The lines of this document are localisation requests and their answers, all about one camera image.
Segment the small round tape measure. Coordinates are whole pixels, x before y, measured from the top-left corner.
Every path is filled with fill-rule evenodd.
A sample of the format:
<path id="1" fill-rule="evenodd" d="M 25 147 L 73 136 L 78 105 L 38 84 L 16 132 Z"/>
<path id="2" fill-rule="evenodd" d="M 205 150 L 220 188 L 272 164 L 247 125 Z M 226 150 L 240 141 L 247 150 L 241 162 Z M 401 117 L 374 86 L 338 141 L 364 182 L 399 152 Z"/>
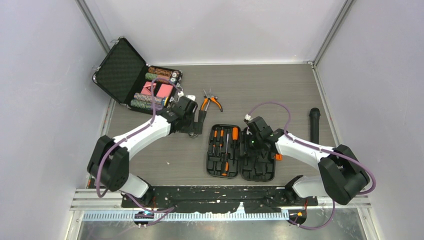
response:
<path id="1" fill-rule="evenodd" d="M 194 133 L 194 132 L 190 132 L 190 133 L 188 133 L 188 135 L 189 135 L 189 137 L 190 138 L 196 138 L 198 135 L 196 134 L 196 133 Z"/>

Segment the black plastic tool case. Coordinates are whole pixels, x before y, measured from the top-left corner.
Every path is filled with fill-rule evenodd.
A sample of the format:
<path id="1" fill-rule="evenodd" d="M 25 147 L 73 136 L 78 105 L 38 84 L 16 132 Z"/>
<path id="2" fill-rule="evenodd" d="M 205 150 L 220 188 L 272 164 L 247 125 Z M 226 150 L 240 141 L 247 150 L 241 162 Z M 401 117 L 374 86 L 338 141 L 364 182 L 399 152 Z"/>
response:
<path id="1" fill-rule="evenodd" d="M 238 127 L 239 136 L 236 149 L 232 149 L 232 129 Z M 220 131 L 224 129 L 223 146 L 220 151 Z M 217 129 L 215 155 L 212 155 L 214 130 Z M 224 170 L 224 154 L 226 151 L 226 137 L 228 141 L 228 164 L 227 176 L 222 176 Z M 241 129 L 237 125 L 215 124 L 212 126 L 206 153 L 206 172 L 213 177 L 233 179 L 240 175 L 247 181 L 269 182 L 274 179 L 276 162 L 281 161 L 283 156 L 279 153 L 266 150 L 254 149 L 250 146 L 252 136 L 247 129 Z"/>

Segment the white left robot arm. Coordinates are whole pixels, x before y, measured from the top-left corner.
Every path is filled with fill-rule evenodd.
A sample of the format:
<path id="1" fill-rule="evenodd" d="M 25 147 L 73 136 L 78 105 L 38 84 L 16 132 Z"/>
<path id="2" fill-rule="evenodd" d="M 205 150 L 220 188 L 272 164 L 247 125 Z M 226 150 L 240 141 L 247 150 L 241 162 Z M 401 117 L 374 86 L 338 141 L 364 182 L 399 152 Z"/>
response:
<path id="1" fill-rule="evenodd" d="M 154 111 L 147 122 L 133 130 L 115 136 L 101 136 L 94 147 L 87 171 L 95 179 L 97 196 L 107 191 L 121 191 L 134 197 L 141 207 L 153 202 L 150 185 L 130 172 L 131 159 L 141 150 L 175 132 L 186 131 L 198 108 L 194 95 L 181 96 L 171 107 Z"/>

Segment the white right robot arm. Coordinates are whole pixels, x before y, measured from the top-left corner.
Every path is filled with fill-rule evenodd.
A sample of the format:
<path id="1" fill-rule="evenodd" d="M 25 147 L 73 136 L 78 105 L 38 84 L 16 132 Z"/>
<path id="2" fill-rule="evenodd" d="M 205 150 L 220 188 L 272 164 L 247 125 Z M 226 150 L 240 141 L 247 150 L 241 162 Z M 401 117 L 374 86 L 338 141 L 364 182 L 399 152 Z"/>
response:
<path id="1" fill-rule="evenodd" d="M 284 157 L 299 160 L 318 171 L 317 176 L 298 175 L 285 186 L 285 198 L 299 205 L 307 197 L 327 196 L 348 204 L 371 182 L 353 151 L 346 145 L 328 147 L 306 141 L 288 131 L 272 129 L 258 116 L 245 119 L 246 127 L 214 124 L 208 132 L 206 171 L 218 178 L 241 176 L 247 181 L 270 182 L 276 164 Z"/>

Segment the red playing card deck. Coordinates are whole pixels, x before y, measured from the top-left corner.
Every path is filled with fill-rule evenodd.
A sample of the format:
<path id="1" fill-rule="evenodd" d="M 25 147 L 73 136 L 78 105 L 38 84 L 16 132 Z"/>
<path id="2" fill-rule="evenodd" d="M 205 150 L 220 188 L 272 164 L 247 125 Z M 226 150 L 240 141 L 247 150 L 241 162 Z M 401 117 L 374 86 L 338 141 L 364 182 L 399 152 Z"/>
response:
<path id="1" fill-rule="evenodd" d="M 171 95 L 173 89 L 174 87 L 172 85 L 162 83 L 155 96 L 162 99 L 168 98 Z"/>

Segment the black cylinder flashlight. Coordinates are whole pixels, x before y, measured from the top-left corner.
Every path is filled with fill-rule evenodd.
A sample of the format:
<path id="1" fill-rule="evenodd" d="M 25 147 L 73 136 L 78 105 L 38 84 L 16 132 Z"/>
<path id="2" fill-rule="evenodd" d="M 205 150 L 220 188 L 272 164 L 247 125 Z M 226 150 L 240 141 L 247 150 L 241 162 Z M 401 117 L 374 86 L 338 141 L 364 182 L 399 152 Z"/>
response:
<path id="1" fill-rule="evenodd" d="M 314 144 L 320 141 L 320 117 L 321 113 L 317 107 L 313 107 L 309 112 L 309 139 Z"/>

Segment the black aluminium poker chip case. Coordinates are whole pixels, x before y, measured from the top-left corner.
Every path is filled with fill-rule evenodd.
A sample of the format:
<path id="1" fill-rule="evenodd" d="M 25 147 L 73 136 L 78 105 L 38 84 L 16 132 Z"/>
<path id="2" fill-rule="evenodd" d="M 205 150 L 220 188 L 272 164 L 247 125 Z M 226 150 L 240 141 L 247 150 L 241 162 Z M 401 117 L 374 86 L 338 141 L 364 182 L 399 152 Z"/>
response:
<path id="1" fill-rule="evenodd" d="M 159 98 L 156 93 L 160 85 L 178 85 L 182 77 L 181 70 L 148 64 L 131 43 L 121 36 L 94 72 L 92 81 L 118 104 L 132 111 L 152 114 L 150 95 L 140 94 L 145 82 L 156 83 L 156 104 L 166 107 L 177 90 L 173 88 L 169 97 Z"/>

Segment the orange handled pliers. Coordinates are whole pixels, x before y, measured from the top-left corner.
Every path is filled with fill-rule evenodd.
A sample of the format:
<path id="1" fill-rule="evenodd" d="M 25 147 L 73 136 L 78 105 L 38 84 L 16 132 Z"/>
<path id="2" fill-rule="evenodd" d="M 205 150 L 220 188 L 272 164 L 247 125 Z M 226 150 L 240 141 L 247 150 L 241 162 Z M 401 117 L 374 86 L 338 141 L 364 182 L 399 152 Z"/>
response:
<path id="1" fill-rule="evenodd" d="M 211 89 L 208 92 L 205 89 L 203 89 L 203 96 L 204 96 L 204 100 L 200 107 L 201 111 L 206 112 L 210 103 L 215 103 L 218 106 L 220 112 L 224 111 L 221 103 L 218 101 L 218 97 L 212 94 Z"/>

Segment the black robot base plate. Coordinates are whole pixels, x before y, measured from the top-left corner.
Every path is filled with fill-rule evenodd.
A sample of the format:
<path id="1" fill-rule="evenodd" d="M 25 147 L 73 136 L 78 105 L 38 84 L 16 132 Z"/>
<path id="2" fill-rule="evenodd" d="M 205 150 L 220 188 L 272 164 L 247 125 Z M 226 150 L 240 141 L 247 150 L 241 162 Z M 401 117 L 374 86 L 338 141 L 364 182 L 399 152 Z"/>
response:
<path id="1" fill-rule="evenodd" d="M 153 186 L 133 202 L 124 195 L 123 208 L 147 208 L 166 210 L 173 207 L 176 213 L 234 213 L 239 207 L 251 213 L 277 213 L 281 207 L 315 207 L 315 197 L 300 198 L 282 186 L 228 185 L 228 186 Z"/>

